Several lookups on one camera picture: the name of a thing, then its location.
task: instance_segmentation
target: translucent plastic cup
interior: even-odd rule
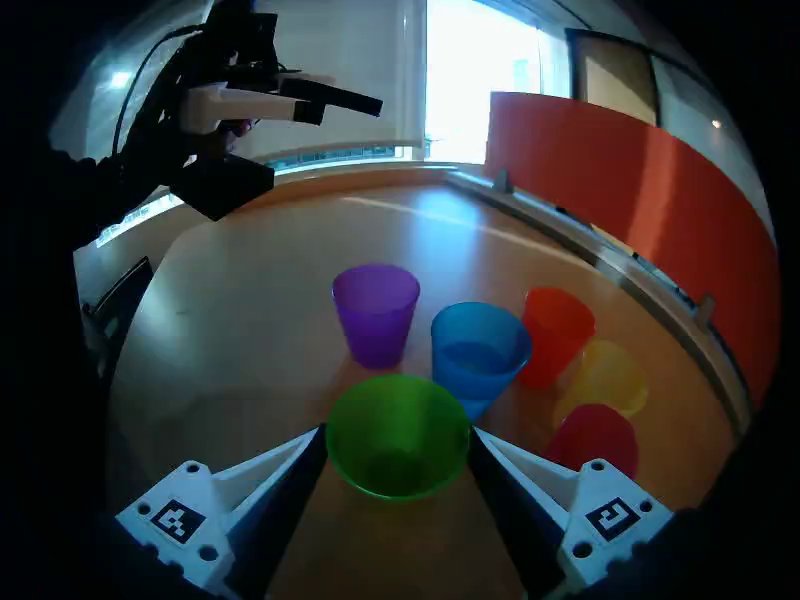
[[[575,471],[590,460],[602,458],[634,479],[639,446],[625,417],[603,404],[585,404],[564,419],[543,456]]]
[[[432,381],[374,377],[333,407],[325,438],[339,474],[387,500],[433,494],[464,468],[470,423],[458,401]]]
[[[535,389],[552,386],[593,336],[594,315],[575,296],[558,288],[533,288],[522,322],[536,354],[519,375]]]
[[[403,358],[419,282],[394,265],[362,265],[333,280],[333,301],[353,358],[388,369]]]
[[[631,417],[647,402],[647,378],[627,350],[607,340],[592,340],[583,351],[569,388],[556,403],[553,425],[576,406],[605,404]]]
[[[531,357],[522,323],[503,308],[464,302],[433,320],[433,380],[480,417]]]

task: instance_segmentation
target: robotic hand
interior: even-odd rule
[[[211,596],[263,598],[327,459],[324,430],[219,473],[187,461],[117,521]],[[473,428],[469,466],[529,598],[601,581],[672,518],[604,460],[576,472]]]
[[[278,15],[253,12],[253,0],[221,0],[202,25],[183,27],[159,41],[188,35],[153,83],[117,153],[123,187],[162,184],[187,204],[218,220],[273,187],[272,169],[227,152],[221,137],[244,120],[320,125],[327,105],[379,116],[381,100],[333,87],[333,77],[287,69],[274,46]],[[204,152],[203,149],[221,150]],[[192,155],[197,160],[185,166]]]

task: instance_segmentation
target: orange wall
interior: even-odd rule
[[[714,326],[760,405],[780,341],[772,241],[739,189],[662,129],[600,106],[492,93],[486,173],[608,231],[695,301],[716,302]]]

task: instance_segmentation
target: ceiling light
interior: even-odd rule
[[[119,71],[114,73],[111,76],[111,87],[113,88],[123,88],[127,85],[128,80],[131,78],[131,74],[127,71]]]

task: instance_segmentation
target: yellow cup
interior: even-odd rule
[[[605,404],[625,417],[639,412],[647,402],[647,378],[627,350],[607,340],[592,340],[566,393],[553,410],[558,427],[581,404]]]

